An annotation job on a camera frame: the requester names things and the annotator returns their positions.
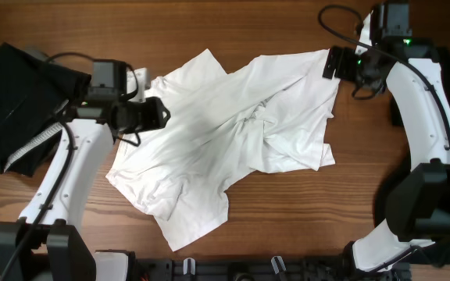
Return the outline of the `white t-shirt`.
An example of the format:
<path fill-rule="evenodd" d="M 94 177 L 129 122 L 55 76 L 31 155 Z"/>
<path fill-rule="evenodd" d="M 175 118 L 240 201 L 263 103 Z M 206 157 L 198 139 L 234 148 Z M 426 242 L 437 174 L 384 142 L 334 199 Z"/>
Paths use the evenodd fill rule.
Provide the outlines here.
<path fill-rule="evenodd" d="M 170 121 L 137 148 L 121 144 L 107 180 L 178 251 L 227 221 L 227 189 L 248 174 L 333 165 L 324 135 L 339 82 L 323 78 L 328 55 L 261 55 L 227 73 L 203 51 L 155 78 L 146 94 Z"/>

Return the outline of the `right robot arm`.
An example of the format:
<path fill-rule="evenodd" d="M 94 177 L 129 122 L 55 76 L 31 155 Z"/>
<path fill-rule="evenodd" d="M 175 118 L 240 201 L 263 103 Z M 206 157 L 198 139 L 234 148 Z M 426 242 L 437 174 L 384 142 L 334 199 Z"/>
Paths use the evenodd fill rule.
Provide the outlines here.
<path fill-rule="evenodd" d="M 339 274 L 372 278 L 400 261 L 450 265 L 450 106 L 438 52 L 409 26 L 409 3 L 385 1 L 359 17 L 358 38 L 332 47 L 327 79 L 351 82 L 370 98 L 389 91 L 409 145 L 409 161 L 390 175 L 374 202 L 374 229 L 349 243 Z"/>

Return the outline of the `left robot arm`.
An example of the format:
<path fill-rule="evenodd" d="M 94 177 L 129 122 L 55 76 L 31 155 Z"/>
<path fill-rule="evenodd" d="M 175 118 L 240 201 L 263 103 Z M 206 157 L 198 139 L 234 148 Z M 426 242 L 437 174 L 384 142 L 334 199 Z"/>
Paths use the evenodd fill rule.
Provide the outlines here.
<path fill-rule="evenodd" d="M 117 141 L 166 126 L 160 98 L 147 98 L 146 69 L 95 59 L 91 82 L 68 101 L 49 133 L 61 139 L 36 194 L 15 222 L 0 222 L 2 280 L 138 280 L 132 251 L 91 253 L 80 235 L 95 175 Z"/>

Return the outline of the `grey folded garment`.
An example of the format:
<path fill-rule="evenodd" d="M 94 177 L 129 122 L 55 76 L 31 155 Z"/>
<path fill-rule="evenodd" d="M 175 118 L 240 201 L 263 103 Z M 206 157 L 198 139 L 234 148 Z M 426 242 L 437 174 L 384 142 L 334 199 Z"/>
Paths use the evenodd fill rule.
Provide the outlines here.
<path fill-rule="evenodd" d="M 32 57 L 45 61 L 48 58 L 44 52 L 38 51 L 37 49 L 27 48 L 25 52 Z M 60 110 L 64 109 L 68 104 L 68 101 L 64 101 L 62 104 L 58 105 L 54 109 L 54 113 L 58 113 Z M 3 172 L 6 173 L 12 168 L 16 162 L 21 158 L 28 155 L 31 151 L 38 148 L 40 145 L 48 142 L 51 138 L 55 137 L 58 133 L 61 133 L 63 126 L 58 122 L 46 127 L 43 131 L 37 134 L 35 137 L 31 138 L 24 146 L 12 153 L 8 158 L 4 166 Z"/>

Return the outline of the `black folded garment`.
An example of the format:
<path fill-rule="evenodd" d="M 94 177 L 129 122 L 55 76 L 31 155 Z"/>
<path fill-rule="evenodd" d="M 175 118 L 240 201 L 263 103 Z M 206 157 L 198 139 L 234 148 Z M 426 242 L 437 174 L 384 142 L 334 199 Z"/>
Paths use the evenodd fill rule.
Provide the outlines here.
<path fill-rule="evenodd" d="M 8 43 L 0 45 L 0 173 L 10 155 L 52 125 L 63 104 L 90 80 L 86 73 L 46 64 Z"/>

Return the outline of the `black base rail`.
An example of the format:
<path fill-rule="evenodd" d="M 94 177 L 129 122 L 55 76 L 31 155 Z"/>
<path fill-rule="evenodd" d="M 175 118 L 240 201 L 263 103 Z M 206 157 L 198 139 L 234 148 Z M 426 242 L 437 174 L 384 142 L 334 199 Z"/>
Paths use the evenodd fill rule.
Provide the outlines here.
<path fill-rule="evenodd" d="M 383 280 L 411 281 L 408 263 L 396 263 L 389 271 L 371 275 L 344 276 L 341 259 L 336 256 L 284 259 L 196 260 L 185 258 L 138 259 L 129 251 L 97 251 L 97 280 L 148 281 L 316 281 L 316 280 Z"/>

